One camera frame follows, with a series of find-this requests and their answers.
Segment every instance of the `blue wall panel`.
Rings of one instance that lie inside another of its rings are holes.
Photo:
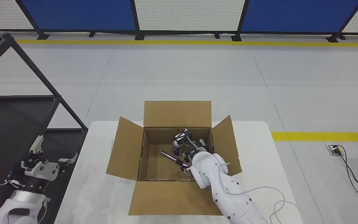
[[[337,32],[358,0],[250,0],[242,31]]]
[[[40,29],[135,30],[129,0],[22,0]]]

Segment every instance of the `white table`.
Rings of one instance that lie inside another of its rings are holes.
[[[128,216],[135,181],[106,174],[117,125],[118,122],[91,124],[55,223],[228,223],[223,216]],[[295,202],[267,124],[233,122],[233,126],[243,168],[235,178],[245,190],[273,186],[285,194],[286,200]],[[274,204],[282,198],[271,189],[259,189],[249,195],[267,220]],[[282,224],[302,224],[299,211],[290,204],[279,212],[279,218]]]

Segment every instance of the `white wall panel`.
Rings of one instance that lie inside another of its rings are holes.
[[[0,0],[0,29],[33,29],[15,0]]]
[[[244,0],[135,0],[141,30],[236,31]]]
[[[351,21],[343,29],[343,32],[358,32],[358,12],[354,15]]]

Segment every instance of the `electrical outlet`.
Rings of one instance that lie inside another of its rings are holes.
[[[331,156],[339,156],[339,154],[335,153],[334,150],[338,149],[341,151],[342,156],[344,156],[344,153],[342,152],[342,150],[336,145],[336,144],[329,144],[326,143],[326,147],[328,149],[328,152]]]

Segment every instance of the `black cable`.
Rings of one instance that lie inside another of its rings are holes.
[[[346,159],[343,158],[342,154],[340,153],[340,151],[339,151],[339,149],[338,149],[338,151],[339,151],[339,152],[338,152],[339,156],[342,158],[343,162],[346,164],[347,175],[348,175],[349,181],[351,182],[351,184],[352,184],[353,188],[355,189],[355,191],[358,193],[358,190],[357,190],[356,187],[354,186],[354,184],[353,184],[353,182],[352,182],[352,179],[351,179],[351,175],[349,174],[349,171],[348,171],[348,169],[351,171],[354,180],[358,183],[358,181],[357,181],[357,179],[356,179],[356,177],[355,177],[355,175],[354,175],[352,169],[351,169],[351,168],[349,167],[349,165],[348,165],[348,162],[347,162],[347,161],[348,161],[348,159],[347,159],[347,152],[346,152],[346,150],[345,150],[345,148],[344,148],[343,146],[341,146],[340,144],[338,144],[337,147],[338,147],[338,146],[342,147],[343,150],[344,150],[344,152],[345,152]]]
[[[343,146],[341,146],[340,144],[338,144],[337,146],[340,146],[340,147],[343,148],[343,150],[344,150],[344,152],[345,152],[346,159],[344,159],[344,158],[342,157],[341,153],[339,153],[339,155],[341,156],[341,158],[343,159],[343,161],[344,161],[345,164],[346,164],[347,172],[348,172],[348,169],[349,169],[349,170],[351,171],[351,173],[352,173],[352,176],[353,176],[354,180],[358,183],[358,180],[357,180],[356,176],[354,175],[352,169],[351,169],[351,168],[349,167],[349,165],[348,165],[348,157],[347,157],[346,149],[345,149]]]

